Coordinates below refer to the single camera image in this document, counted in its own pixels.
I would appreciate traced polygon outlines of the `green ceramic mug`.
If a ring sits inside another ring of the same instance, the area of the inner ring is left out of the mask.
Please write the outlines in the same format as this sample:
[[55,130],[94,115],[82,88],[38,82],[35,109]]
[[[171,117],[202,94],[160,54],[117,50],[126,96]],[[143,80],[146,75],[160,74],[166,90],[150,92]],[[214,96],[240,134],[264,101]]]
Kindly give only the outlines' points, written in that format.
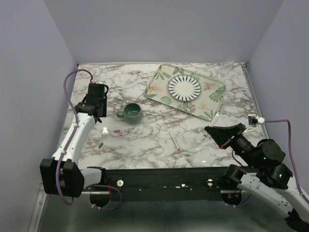
[[123,110],[116,113],[118,118],[122,118],[127,124],[139,124],[143,118],[143,110],[137,103],[128,103]]

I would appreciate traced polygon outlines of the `white pen pink tip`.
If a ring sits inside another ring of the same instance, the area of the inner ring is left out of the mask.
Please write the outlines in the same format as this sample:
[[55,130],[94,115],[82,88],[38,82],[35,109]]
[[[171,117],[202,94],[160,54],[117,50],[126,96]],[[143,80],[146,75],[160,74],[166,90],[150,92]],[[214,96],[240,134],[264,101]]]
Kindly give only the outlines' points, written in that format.
[[177,149],[178,151],[180,151],[180,147],[179,147],[177,141],[175,140],[175,138],[173,137],[173,135],[172,135],[170,132],[169,132],[169,135],[170,135],[170,137],[171,137],[173,143],[175,144],[176,149]]

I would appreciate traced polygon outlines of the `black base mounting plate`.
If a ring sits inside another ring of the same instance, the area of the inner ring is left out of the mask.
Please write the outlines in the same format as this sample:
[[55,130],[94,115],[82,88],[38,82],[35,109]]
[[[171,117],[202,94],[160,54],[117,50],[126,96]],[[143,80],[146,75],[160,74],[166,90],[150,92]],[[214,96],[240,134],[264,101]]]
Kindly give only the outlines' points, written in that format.
[[[237,188],[223,180],[225,167],[103,170],[99,187],[87,186],[91,196],[112,201],[220,201]],[[102,185],[115,189],[102,188]]]

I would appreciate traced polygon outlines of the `clear glass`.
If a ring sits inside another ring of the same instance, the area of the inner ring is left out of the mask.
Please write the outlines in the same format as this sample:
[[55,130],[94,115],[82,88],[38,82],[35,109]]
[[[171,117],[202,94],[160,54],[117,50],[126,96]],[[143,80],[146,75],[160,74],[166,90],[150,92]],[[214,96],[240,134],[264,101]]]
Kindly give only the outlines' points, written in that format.
[[234,62],[235,62],[235,56],[234,55],[229,55],[225,59],[223,65],[222,65],[222,67],[221,67],[221,69],[219,71],[219,75],[221,77],[227,77],[227,75],[229,74],[230,70],[232,69],[232,67],[234,65]]

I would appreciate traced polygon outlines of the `floral leaf tray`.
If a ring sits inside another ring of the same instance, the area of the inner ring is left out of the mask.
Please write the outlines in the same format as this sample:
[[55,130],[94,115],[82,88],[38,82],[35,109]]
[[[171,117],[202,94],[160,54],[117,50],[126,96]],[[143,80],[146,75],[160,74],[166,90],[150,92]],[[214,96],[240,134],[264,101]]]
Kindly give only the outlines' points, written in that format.
[[164,105],[213,121],[219,116],[225,91],[225,84],[218,79],[164,63],[144,94]]

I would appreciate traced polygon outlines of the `striped blue white plate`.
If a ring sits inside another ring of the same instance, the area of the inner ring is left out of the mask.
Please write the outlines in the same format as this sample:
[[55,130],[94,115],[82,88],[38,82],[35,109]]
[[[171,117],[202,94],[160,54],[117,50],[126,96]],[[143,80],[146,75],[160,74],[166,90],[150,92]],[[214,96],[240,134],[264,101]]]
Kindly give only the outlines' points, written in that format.
[[168,92],[178,101],[189,102],[200,96],[201,84],[191,75],[180,74],[169,80]]

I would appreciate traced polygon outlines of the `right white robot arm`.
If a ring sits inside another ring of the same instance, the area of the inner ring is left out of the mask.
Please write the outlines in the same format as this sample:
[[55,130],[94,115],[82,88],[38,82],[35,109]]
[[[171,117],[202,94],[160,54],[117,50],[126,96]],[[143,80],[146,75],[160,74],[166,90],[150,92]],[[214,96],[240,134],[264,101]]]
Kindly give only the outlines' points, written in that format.
[[246,126],[239,123],[231,127],[206,126],[205,131],[220,149],[231,147],[253,174],[244,167],[229,165],[222,184],[255,194],[260,199],[279,207],[285,222],[297,232],[309,230],[309,195],[301,188],[296,169],[284,163],[285,153],[272,139],[263,139],[253,146],[245,137]]

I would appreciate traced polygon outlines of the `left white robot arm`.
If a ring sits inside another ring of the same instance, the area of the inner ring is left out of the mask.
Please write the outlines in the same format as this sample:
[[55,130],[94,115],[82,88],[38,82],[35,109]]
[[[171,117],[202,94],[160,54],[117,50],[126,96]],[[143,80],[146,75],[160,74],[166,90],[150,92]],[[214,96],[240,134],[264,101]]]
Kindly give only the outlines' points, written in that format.
[[62,144],[50,159],[43,159],[40,163],[45,193],[77,198],[88,186],[97,191],[106,188],[107,179],[102,168],[80,170],[78,161],[90,131],[107,115],[108,90],[105,84],[90,83],[88,93],[74,107],[77,115]]

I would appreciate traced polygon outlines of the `white pen green tip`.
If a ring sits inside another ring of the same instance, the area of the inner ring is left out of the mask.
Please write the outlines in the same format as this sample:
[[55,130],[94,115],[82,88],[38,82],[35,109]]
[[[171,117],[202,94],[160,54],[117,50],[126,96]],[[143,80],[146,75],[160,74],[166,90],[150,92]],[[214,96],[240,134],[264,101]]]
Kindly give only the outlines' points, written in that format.
[[211,122],[211,125],[212,125],[212,126],[215,125],[215,123],[216,123],[218,117],[219,117],[219,114],[216,114],[216,115],[213,117],[213,120],[212,120],[212,122]]

